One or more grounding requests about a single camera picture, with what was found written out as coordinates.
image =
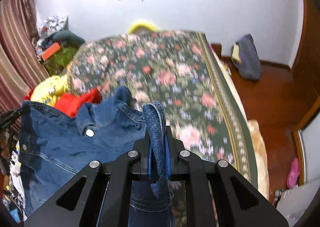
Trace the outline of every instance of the metal screw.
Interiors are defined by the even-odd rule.
[[[128,156],[131,158],[134,158],[134,157],[138,156],[138,152],[135,150],[131,150],[128,152]]]
[[[218,162],[218,165],[221,166],[221,167],[227,167],[228,166],[228,161],[222,159],[222,160],[220,160]]]
[[[180,155],[181,155],[182,157],[189,157],[189,156],[190,156],[190,152],[187,151],[187,150],[182,150],[182,151],[180,152]]]
[[[281,190],[279,190],[279,189],[277,189],[276,191],[275,191],[275,197],[280,197],[281,196]]]
[[[96,168],[96,167],[98,167],[99,166],[99,161],[97,161],[97,160],[92,160],[91,162],[90,162],[90,164],[89,164],[89,166],[91,167],[91,168]]]

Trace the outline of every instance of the red clothing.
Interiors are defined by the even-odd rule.
[[[96,88],[91,89],[89,93],[74,96],[72,94],[64,94],[56,102],[54,107],[70,117],[75,117],[80,109],[81,105],[84,103],[94,103],[98,104],[102,100]]]
[[[33,94],[33,90],[34,90],[34,89],[31,89],[31,90],[28,92],[28,95],[27,95],[26,97],[24,97],[23,100],[29,100],[29,101],[30,101],[31,95]]]

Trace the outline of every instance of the brown floor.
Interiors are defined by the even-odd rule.
[[[239,93],[247,119],[256,119],[268,156],[270,202],[278,188],[286,188],[290,164],[295,157],[291,131],[308,111],[304,93],[284,68],[263,65],[259,82],[240,77],[231,61],[226,62]]]

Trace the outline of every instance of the metal button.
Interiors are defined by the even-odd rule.
[[[97,166],[99,166],[99,161],[97,161],[97,160],[92,160],[91,162],[90,162],[90,164],[89,164],[89,166],[91,167],[91,168],[96,168]]]
[[[134,158],[138,155],[138,152],[135,151],[135,150],[131,150],[128,152],[128,156],[131,157],[131,158]]]
[[[88,137],[93,137],[93,136],[94,136],[93,130],[88,129],[85,133],[86,133],[86,135],[87,135]]]
[[[226,160],[219,160],[218,165],[221,167],[227,167],[228,166],[228,162]]]
[[[190,156],[190,152],[187,151],[187,150],[182,150],[182,151],[180,152],[180,155],[181,155],[182,157],[189,157],[189,156]]]

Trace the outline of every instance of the wooden door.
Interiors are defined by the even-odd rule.
[[[302,34],[292,76],[302,86],[311,108],[320,95],[320,10],[314,0],[303,1]]]

